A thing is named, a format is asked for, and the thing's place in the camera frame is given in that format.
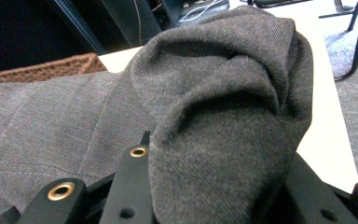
white table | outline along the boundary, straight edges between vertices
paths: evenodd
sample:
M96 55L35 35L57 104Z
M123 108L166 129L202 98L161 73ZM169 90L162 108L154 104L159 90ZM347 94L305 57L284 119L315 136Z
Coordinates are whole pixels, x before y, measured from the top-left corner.
M313 118L309 130L297 152L304 158L322 181L351 192L358 182L358 175L351 153L351 145L339 104L336 85L331 71L323 35L318 29L318 16L304 11L293 13L290 7L270 10L279 16L292 18L297 30L312 47L314 61ZM100 56L100 60L112 73L122 71L139 50L128 49Z

folded gray cloth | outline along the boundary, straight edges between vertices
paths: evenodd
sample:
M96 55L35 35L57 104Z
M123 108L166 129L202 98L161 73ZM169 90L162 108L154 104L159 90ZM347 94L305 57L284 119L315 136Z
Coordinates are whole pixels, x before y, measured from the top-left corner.
M109 175L153 130L160 223L258 222L310 125L312 67L292 20L240 7L156 36L121 74L0 85L0 204Z

metal grommet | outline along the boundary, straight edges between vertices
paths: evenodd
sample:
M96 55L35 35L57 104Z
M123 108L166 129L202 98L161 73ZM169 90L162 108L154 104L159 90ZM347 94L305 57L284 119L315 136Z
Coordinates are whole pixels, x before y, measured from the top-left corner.
M52 188L48 192L48 198L51 201L59 201L62 200L69 195L71 195L75 191L75 184L72 182L63 182L56 187Z
M130 154L133 157L143 157L147 154L147 149L145 147L136 147L133 150L131 150Z

chair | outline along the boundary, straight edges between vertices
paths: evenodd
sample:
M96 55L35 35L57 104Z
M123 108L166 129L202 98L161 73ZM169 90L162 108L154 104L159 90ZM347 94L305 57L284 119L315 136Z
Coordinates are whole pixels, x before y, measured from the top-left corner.
M248 5L255 4L257 7L267 8L267 7L280 7L280 6L284 6L284 5L300 3L300 2L305 2L305 1L309 1L309 0L248 0L247 2L248 2ZM329 14L329 15L322 15L319 18L325 19L325 18L330 18L330 17L352 14L351 23L347 30L348 32L352 31L354 23L356 22L357 15L358 15L358 1L357 1L355 8L342 6L341 0L334 0L334 3L336 5L337 13ZM344 80L344 79L350 77L351 75L354 74L354 72L356 72L357 67L358 67L358 37L357 37L356 48L355 48L355 52L353 55L353 60L352 60L352 65L351 65L350 71L345 75L342 75L339 77L334 77L334 80L340 81L340 80Z

wicker basket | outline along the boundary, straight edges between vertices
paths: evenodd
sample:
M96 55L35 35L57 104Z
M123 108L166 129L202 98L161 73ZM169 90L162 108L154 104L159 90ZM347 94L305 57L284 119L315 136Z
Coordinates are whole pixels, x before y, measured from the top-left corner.
M106 70L96 54L88 53L54 62L0 72L0 83L45 81L53 77L80 75Z

